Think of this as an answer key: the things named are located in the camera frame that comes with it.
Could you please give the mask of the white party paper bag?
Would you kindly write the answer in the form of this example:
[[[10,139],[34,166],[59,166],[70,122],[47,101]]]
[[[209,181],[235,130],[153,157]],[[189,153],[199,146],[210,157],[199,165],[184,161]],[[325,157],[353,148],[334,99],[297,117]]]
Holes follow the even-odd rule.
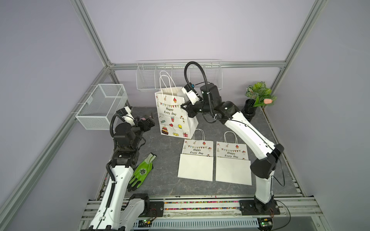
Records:
[[[241,185],[252,185],[251,179],[251,161],[249,160],[247,145],[238,141],[237,135],[234,135],[233,142],[228,142],[224,133],[224,141],[216,143],[216,170],[215,180],[217,182],[226,182]]]

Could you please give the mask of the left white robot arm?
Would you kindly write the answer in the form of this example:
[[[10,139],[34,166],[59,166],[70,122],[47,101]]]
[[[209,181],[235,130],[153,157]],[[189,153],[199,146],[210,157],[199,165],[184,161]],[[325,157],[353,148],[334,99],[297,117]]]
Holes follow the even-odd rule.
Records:
[[[122,208],[129,182],[134,175],[143,133],[154,127],[147,116],[139,120],[115,114],[109,131],[114,142],[113,157],[106,164],[109,181],[100,207],[90,223],[89,231],[131,231],[136,220],[149,211],[149,198],[145,193],[130,197]]]

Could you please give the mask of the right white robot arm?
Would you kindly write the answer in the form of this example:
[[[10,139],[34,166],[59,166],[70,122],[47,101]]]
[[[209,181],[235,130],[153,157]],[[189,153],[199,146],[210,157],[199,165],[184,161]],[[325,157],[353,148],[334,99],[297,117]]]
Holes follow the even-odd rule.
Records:
[[[281,144],[274,144],[264,137],[231,101],[222,101],[218,87],[206,83],[198,94],[191,84],[181,88],[187,97],[181,104],[190,117],[209,114],[216,121],[231,129],[253,151],[256,160],[251,164],[251,172],[256,178],[256,192],[253,200],[242,202],[241,211],[247,215],[278,215],[277,201],[272,192],[272,182],[276,165],[284,151]]]

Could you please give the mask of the green work glove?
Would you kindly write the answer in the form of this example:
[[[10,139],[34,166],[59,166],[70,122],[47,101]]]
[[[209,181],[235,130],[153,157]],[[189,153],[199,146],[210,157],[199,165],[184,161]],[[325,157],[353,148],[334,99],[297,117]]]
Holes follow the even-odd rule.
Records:
[[[131,177],[127,190],[129,192],[137,190],[145,181],[150,171],[153,169],[153,161],[157,156],[150,153],[135,169]]]

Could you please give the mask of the artificial plant in black vase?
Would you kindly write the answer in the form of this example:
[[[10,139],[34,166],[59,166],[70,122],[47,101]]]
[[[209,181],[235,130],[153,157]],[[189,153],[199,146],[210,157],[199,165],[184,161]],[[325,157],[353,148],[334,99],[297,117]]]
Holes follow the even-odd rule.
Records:
[[[252,118],[256,115],[258,107],[273,106],[277,99],[264,81],[249,85],[246,88],[245,96],[247,96],[248,99],[244,104],[242,113],[249,122],[251,122]]]

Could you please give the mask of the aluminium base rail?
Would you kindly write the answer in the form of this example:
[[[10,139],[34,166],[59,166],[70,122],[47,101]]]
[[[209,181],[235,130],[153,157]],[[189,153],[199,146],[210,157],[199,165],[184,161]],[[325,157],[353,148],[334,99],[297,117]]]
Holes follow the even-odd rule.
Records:
[[[251,211],[251,198],[154,198],[151,211],[134,222],[134,230],[262,228],[281,231],[295,217],[309,218],[315,231],[331,230],[314,197],[278,197],[264,215]]]

